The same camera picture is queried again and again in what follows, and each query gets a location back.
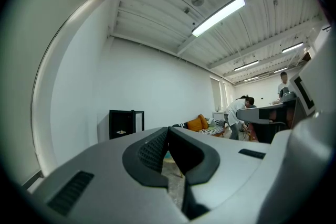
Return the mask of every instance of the curved white wall edge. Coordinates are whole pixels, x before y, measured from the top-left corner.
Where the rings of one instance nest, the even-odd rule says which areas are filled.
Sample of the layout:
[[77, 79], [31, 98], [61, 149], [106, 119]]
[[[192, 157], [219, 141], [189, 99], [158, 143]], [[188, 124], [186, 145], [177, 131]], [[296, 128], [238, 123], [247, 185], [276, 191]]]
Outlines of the curved white wall edge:
[[31, 131], [44, 176], [58, 167], [51, 138], [50, 109], [60, 63], [78, 29], [104, 1], [88, 0], [66, 20], [49, 44], [37, 71], [31, 99]]

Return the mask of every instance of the gray floor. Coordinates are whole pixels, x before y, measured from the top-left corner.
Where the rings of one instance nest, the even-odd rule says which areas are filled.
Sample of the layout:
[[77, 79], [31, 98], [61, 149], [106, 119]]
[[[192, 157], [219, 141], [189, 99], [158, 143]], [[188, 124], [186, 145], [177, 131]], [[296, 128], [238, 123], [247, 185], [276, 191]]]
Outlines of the gray floor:
[[[229, 138], [230, 135], [231, 130], [229, 127], [227, 127], [225, 129], [224, 138]], [[239, 132], [239, 140], [248, 141], [247, 134]], [[169, 182], [168, 194], [173, 199], [176, 206], [181, 209], [184, 195], [185, 177], [183, 176], [183, 178], [181, 178], [180, 170], [175, 163], [167, 163], [167, 162], [163, 162], [161, 174], [168, 178]]]

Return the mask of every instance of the pants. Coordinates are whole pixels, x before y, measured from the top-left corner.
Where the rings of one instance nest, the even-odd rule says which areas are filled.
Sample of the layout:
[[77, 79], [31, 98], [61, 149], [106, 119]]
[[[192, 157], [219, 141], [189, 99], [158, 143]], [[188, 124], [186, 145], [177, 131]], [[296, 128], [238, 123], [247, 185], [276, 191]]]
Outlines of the pants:
[[[228, 120], [227, 117], [228, 117], [228, 114], [224, 114], [224, 119], [225, 119], [226, 123], [229, 124], [229, 120]], [[229, 126], [230, 126], [230, 129], [231, 129], [230, 139], [239, 140], [237, 123], [235, 123], [233, 125], [229, 125]]]

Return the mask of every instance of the orange cushion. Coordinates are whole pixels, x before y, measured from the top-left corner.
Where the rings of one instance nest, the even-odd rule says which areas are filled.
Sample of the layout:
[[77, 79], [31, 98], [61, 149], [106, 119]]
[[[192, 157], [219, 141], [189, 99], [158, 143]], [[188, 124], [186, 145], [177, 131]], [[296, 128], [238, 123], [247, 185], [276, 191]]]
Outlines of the orange cushion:
[[206, 122], [206, 119], [203, 117], [203, 115], [200, 114], [198, 117], [201, 119], [203, 129], [208, 129], [208, 123]]
[[203, 129], [202, 122], [201, 122], [200, 118], [197, 118], [196, 120], [187, 122], [187, 125], [188, 125], [189, 130], [192, 130], [192, 131], [195, 131], [195, 132], [198, 132], [201, 129]]

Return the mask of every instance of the sofa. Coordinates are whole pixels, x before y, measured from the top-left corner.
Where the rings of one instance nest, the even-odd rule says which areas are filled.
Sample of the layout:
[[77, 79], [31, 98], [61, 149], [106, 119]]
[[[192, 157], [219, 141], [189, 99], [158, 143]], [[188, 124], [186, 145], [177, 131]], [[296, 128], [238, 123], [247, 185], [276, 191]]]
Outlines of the sofa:
[[[225, 128], [223, 126], [219, 125], [220, 121], [214, 120], [214, 119], [211, 119], [211, 118], [205, 118], [205, 117], [203, 117], [203, 119], [202, 119], [202, 117], [203, 116], [200, 114], [196, 119], [194, 119], [192, 121], [174, 124], [172, 127], [181, 127], [181, 128], [185, 128], [185, 129], [188, 129], [188, 130], [195, 131], [195, 132], [204, 133], [206, 135], [224, 137]], [[212, 122], [212, 121], [215, 122], [215, 126], [213, 128], [209, 129], [209, 123]]]

